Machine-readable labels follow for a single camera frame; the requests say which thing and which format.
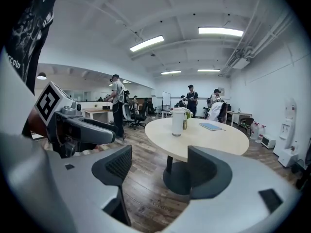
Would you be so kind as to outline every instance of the whiteboard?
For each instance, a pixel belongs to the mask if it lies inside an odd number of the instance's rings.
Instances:
[[[163,97],[162,97],[162,107],[164,105],[171,106],[171,94],[167,92],[163,92]]]

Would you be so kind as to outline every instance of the microwave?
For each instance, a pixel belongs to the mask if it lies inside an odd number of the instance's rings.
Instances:
[[[268,134],[264,134],[261,139],[261,144],[263,144],[268,149],[273,149],[276,145],[276,140]]]

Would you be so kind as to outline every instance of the round table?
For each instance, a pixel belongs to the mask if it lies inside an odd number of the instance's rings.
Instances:
[[[223,130],[211,131],[199,125],[210,123]],[[188,146],[200,146],[236,155],[244,154],[249,146],[246,135],[223,123],[205,119],[189,118],[187,129],[181,136],[172,135],[172,118],[154,120],[146,125],[145,133],[149,140],[168,155],[163,173],[165,185],[181,195],[190,193],[190,174],[187,170]],[[181,161],[173,163],[173,158]]]

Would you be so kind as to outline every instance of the desk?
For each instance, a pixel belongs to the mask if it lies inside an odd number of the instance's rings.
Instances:
[[[210,123],[223,130],[210,131],[200,123]],[[219,122],[189,118],[187,129],[181,136],[172,135],[172,118],[155,120],[146,125],[145,133],[151,143],[168,155],[166,169],[163,173],[165,185],[177,194],[190,193],[190,175],[187,171],[188,146],[211,148],[236,155],[244,154],[249,140],[241,131]],[[173,158],[181,162],[173,163]]]
[[[98,120],[100,122],[109,123],[113,121],[113,114],[111,110],[103,110],[101,108],[86,108],[83,109],[86,118]]]
[[[243,113],[243,112],[227,111],[227,113],[229,113],[229,114],[232,115],[231,126],[233,126],[233,121],[234,121],[234,116],[235,116],[235,115],[238,115],[239,118],[240,118],[240,116],[249,116],[249,117],[252,117],[252,114]]]
[[[162,118],[164,118],[164,113],[166,114],[166,117],[167,117],[167,114],[170,113],[171,110],[161,110],[162,112]]]

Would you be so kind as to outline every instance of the wooden floor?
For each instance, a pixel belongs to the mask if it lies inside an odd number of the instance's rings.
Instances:
[[[157,116],[148,118],[145,123],[156,119]],[[132,227],[144,233],[161,231],[186,208],[189,197],[177,195],[166,188],[162,175],[167,155],[148,141],[144,128],[138,127],[134,131],[126,126],[124,131],[125,141],[117,139],[111,144],[98,146],[96,150],[86,150],[83,154],[131,144],[132,167],[123,183],[123,193]],[[284,168],[277,161],[277,156],[272,154],[272,150],[254,140],[250,139],[249,148],[244,156],[263,162],[291,184],[297,179],[289,168]]]

